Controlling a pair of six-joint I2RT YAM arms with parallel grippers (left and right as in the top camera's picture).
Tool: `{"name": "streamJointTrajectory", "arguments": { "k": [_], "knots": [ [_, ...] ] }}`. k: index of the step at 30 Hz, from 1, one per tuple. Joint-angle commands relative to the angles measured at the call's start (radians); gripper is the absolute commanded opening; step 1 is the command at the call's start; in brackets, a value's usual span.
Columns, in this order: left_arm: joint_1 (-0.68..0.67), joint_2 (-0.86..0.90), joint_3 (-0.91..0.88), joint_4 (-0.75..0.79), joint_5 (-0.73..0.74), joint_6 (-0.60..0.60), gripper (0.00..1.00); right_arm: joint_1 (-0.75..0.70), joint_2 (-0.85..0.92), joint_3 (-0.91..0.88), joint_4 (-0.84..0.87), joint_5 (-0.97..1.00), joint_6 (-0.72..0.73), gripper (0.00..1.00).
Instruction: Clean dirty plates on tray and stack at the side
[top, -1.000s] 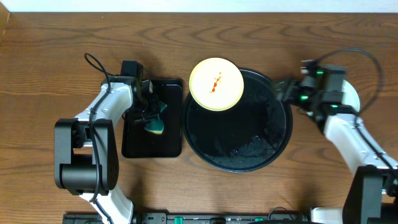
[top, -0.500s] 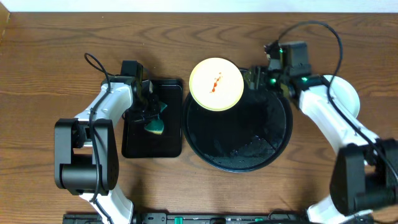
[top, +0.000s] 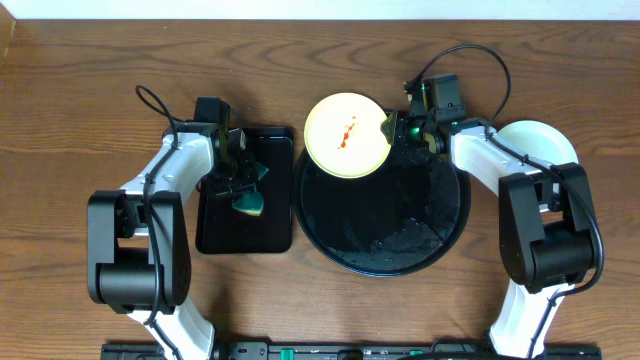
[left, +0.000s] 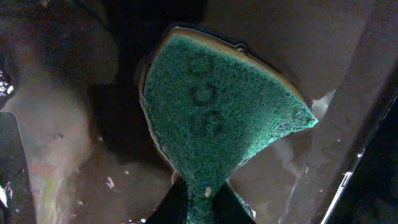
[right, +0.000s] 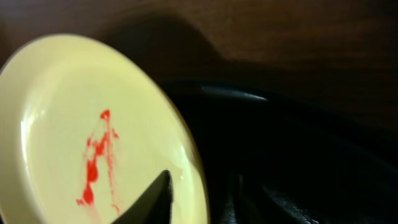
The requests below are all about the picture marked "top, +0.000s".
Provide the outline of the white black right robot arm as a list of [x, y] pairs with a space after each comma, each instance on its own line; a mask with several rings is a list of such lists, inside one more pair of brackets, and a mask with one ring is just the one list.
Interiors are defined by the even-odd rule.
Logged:
[[500, 255], [510, 283], [490, 343], [501, 357], [542, 355], [558, 305], [591, 289], [603, 272], [604, 244], [584, 169], [540, 160], [482, 118], [440, 122], [435, 111], [394, 111], [380, 130], [389, 144], [409, 140], [447, 157], [497, 195]]

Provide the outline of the yellow plate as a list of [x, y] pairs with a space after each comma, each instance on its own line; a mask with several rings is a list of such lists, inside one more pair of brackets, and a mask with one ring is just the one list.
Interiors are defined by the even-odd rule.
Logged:
[[332, 94], [307, 116], [304, 142], [312, 161], [324, 172], [355, 179], [377, 170], [391, 145], [381, 130], [387, 119], [372, 99], [357, 93]]

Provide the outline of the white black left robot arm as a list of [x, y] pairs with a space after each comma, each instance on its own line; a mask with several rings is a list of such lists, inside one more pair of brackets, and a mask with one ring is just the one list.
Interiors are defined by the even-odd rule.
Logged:
[[89, 296], [142, 324], [167, 359], [215, 354], [215, 328], [189, 295], [184, 204], [207, 176], [233, 179], [246, 143], [241, 129], [182, 123], [138, 176], [88, 200]]

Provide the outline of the mint plate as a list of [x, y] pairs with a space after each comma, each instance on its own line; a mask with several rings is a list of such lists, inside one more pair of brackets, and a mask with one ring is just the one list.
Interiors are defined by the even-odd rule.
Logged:
[[579, 163], [570, 141], [556, 128], [539, 121], [521, 120], [498, 131], [498, 135], [524, 153], [554, 165]]

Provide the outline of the green yellow sponge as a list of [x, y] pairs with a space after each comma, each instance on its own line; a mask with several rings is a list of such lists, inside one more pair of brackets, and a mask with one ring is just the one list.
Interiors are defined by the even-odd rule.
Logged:
[[254, 217], [262, 214], [265, 200], [257, 185], [268, 172], [269, 169], [260, 162], [255, 164], [249, 183], [240, 188], [240, 197], [232, 201], [234, 210]]

